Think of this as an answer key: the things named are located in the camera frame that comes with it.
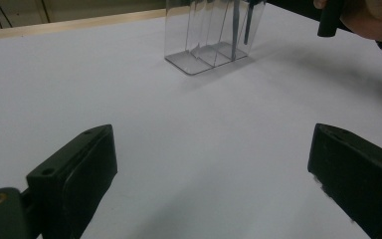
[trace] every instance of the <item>white table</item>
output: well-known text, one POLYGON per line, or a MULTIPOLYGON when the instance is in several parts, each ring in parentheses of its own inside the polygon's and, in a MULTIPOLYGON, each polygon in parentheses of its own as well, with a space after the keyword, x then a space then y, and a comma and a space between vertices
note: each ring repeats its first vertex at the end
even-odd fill
POLYGON ((317 122, 382 146, 382 52, 268 6, 250 58, 185 76, 164 19, 0 39, 0 187, 111 123, 119 173, 83 238, 366 239, 306 170, 317 122))

